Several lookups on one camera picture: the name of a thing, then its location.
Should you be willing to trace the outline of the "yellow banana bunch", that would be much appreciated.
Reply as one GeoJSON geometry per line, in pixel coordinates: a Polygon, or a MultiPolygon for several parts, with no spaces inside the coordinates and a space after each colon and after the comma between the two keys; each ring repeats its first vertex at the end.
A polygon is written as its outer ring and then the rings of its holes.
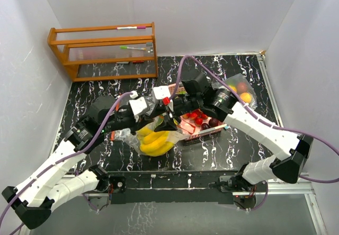
{"type": "Polygon", "coordinates": [[[137,132],[140,141],[139,150],[141,153],[158,157],[166,154],[174,147],[174,143],[167,141],[168,131],[154,132],[148,127],[142,128],[137,132]]]}

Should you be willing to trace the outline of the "red zipper clear bag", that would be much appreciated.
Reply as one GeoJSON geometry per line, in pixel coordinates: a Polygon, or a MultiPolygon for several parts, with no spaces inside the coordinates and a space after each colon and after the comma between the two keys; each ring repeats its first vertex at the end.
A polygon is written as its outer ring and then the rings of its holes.
{"type": "Polygon", "coordinates": [[[156,132],[160,125],[165,122],[165,114],[154,118],[154,121],[144,126],[135,135],[128,133],[123,142],[138,152],[140,155],[158,157],[169,152],[176,143],[187,140],[189,137],[197,135],[201,131],[204,120],[200,117],[192,116],[193,113],[181,116],[181,122],[174,121],[176,130],[163,130],[156,132]]]}
{"type": "Polygon", "coordinates": [[[131,134],[130,129],[116,130],[110,133],[111,141],[123,141],[126,137],[131,134]]]}

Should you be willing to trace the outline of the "strawberry bunch with leaves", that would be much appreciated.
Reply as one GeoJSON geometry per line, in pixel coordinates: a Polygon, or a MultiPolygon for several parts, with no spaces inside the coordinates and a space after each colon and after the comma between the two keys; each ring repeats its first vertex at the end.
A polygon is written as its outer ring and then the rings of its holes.
{"type": "Polygon", "coordinates": [[[209,117],[200,109],[197,109],[193,112],[182,115],[182,118],[186,121],[189,121],[191,124],[194,124],[195,126],[201,126],[208,120],[209,117]]]}

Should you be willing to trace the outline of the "dark red plum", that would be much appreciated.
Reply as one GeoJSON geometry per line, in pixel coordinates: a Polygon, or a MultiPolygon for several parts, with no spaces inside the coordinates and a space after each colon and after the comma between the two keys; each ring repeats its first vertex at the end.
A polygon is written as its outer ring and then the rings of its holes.
{"type": "Polygon", "coordinates": [[[211,118],[209,120],[208,124],[211,128],[217,127],[219,125],[219,120],[217,120],[215,118],[211,118]]]}

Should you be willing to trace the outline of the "blue zipper clear bag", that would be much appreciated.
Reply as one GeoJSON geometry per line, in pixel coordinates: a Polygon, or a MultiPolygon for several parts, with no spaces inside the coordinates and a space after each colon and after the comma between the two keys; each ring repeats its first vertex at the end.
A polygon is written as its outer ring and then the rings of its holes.
{"type": "MultiPolygon", "coordinates": [[[[244,75],[236,74],[227,77],[222,82],[228,85],[249,108],[253,110],[257,108],[257,96],[244,75]]],[[[238,102],[238,98],[217,80],[211,84],[208,95],[209,102],[217,107],[230,109],[232,105],[238,102]]]]}

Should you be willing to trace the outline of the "yellow orange fruit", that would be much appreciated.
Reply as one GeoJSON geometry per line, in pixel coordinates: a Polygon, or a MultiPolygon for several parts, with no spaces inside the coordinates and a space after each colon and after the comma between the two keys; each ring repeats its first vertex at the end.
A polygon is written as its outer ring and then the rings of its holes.
{"type": "Polygon", "coordinates": [[[239,97],[245,102],[250,104],[252,102],[252,95],[249,92],[243,92],[239,95],[239,97]]]}

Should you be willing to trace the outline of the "red apple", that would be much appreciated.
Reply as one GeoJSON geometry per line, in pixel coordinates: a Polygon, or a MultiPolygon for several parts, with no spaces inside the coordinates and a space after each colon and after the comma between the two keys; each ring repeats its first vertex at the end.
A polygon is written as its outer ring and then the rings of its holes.
{"type": "Polygon", "coordinates": [[[248,91],[248,85],[245,82],[240,82],[237,84],[236,89],[237,89],[237,94],[240,95],[241,93],[248,91]]]}

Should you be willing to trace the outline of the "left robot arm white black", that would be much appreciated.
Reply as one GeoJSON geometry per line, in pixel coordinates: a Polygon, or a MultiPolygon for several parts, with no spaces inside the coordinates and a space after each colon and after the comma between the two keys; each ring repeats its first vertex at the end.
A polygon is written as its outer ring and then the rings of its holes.
{"type": "Polygon", "coordinates": [[[1,219],[13,209],[23,225],[35,229],[67,201],[89,191],[106,191],[109,176],[98,165],[65,183],[60,180],[103,142],[105,134],[123,129],[136,131],[151,122],[146,115],[148,110],[144,97],[130,92],[118,99],[110,96],[97,98],[32,175],[17,186],[8,186],[2,191],[7,206],[1,219]]]}

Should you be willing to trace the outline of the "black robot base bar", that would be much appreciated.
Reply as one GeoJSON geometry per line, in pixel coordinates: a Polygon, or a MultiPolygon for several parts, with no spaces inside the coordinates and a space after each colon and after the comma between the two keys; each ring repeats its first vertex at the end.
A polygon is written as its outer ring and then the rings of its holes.
{"type": "Polygon", "coordinates": [[[213,202],[233,204],[241,198],[249,199],[253,207],[256,196],[265,194],[267,184],[260,182],[248,189],[226,188],[227,180],[234,177],[234,171],[112,171],[109,173],[107,190],[90,191],[91,197],[106,197],[110,204],[140,202],[188,203],[213,202]]]}

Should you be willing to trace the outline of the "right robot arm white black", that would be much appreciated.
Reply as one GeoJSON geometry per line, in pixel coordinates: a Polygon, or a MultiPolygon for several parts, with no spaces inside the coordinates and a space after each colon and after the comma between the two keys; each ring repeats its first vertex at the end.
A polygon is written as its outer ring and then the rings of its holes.
{"type": "Polygon", "coordinates": [[[210,84],[204,74],[184,81],[183,86],[186,93],[177,98],[171,96],[168,86],[152,90],[156,106],[151,116],[165,114],[164,122],[155,129],[157,132],[173,131],[174,119],[200,109],[208,117],[241,130],[272,152],[268,158],[244,164],[223,186],[248,191],[264,180],[277,178],[289,184],[298,181],[309,156],[312,137],[274,129],[269,120],[248,104],[242,104],[227,87],[210,84]]]}

